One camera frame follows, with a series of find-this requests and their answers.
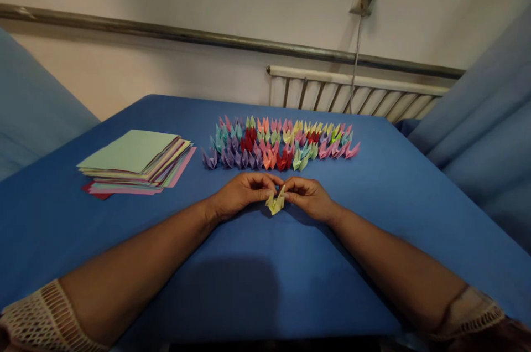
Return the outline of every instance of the left hand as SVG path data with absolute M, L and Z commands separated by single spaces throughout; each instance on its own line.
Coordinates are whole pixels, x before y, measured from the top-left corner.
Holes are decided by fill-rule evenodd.
M 216 194 L 207 199 L 208 212 L 218 221 L 226 221 L 250 203 L 266 201 L 277 194 L 275 185 L 284 181 L 265 172 L 240 172 Z

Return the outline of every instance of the radiator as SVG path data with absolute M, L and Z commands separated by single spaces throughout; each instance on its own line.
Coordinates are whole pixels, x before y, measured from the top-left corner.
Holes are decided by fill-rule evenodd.
M 352 75 L 268 66 L 269 104 L 300 110 L 349 113 Z M 356 76 L 352 113 L 391 123 L 423 118 L 449 88 Z

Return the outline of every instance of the blue tablecloth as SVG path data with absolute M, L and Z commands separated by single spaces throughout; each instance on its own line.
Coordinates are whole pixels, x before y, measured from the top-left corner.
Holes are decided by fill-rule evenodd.
M 531 325 L 531 257 L 385 119 L 168 96 L 141 99 L 0 183 L 0 305 L 207 197 L 238 172 L 208 171 L 196 153 L 173 189 L 99 201 L 81 191 L 89 179 L 78 162 L 130 129 L 180 134 L 208 147 L 224 114 L 353 123 L 358 156 L 316 160 L 301 175 L 318 179 L 337 202 L 431 254 Z M 326 226 L 289 204 L 274 218 L 257 204 L 212 233 L 126 338 L 194 342 L 399 329 Z

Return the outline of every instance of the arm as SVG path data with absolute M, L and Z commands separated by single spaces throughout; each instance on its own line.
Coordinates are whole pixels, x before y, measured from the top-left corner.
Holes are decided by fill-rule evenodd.
M 59 279 L 85 333 L 112 345 L 212 230 L 283 181 L 240 173 L 219 192 L 89 260 Z
M 419 329 L 432 332 L 467 287 L 418 248 L 342 207 L 316 180 L 290 178 L 285 198 L 328 224 L 383 293 Z

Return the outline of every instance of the blue curtain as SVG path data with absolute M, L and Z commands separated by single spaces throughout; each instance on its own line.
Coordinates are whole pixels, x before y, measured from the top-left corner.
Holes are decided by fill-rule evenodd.
M 0 180 L 99 120 L 0 29 Z
M 408 139 L 531 253 L 531 6 Z

